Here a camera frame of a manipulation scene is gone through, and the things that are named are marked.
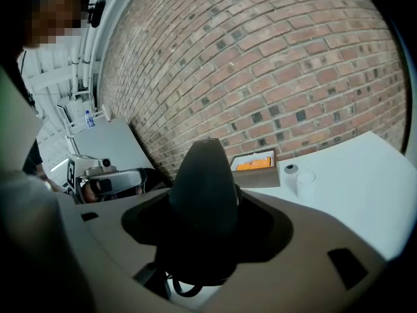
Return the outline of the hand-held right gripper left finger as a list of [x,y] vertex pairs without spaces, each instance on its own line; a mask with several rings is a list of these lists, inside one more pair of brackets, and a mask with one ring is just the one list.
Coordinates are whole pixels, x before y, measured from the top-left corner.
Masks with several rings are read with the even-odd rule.
[[122,227],[125,211],[163,196],[166,189],[119,200],[76,205],[63,193],[57,201],[66,236],[87,279],[96,312],[175,312],[134,276],[154,259],[155,246],[136,242]]

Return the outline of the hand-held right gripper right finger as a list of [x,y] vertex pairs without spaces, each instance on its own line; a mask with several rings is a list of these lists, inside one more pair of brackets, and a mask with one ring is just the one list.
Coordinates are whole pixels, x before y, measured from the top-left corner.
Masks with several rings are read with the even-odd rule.
[[[316,209],[258,192],[250,201],[286,214],[293,237],[264,263],[242,263],[199,308],[200,312],[341,312],[372,285],[386,260],[336,218]],[[347,249],[366,275],[346,288],[328,252]]]

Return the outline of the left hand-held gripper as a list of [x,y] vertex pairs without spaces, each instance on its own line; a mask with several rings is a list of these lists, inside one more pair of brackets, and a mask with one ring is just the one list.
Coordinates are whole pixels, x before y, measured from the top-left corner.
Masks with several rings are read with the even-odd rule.
[[142,185],[147,180],[143,168],[116,170],[117,167],[108,158],[68,154],[67,183],[77,194],[80,190],[78,181],[88,179],[96,196],[109,196]]

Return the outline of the person's left hand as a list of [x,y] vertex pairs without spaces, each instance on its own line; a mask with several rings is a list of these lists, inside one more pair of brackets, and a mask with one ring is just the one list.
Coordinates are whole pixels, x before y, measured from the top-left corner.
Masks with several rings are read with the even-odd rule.
[[81,193],[82,193],[85,203],[95,203],[98,201],[98,197],[95,195],[95,193],[91,189],[90,182],[86,182],[82,186]]

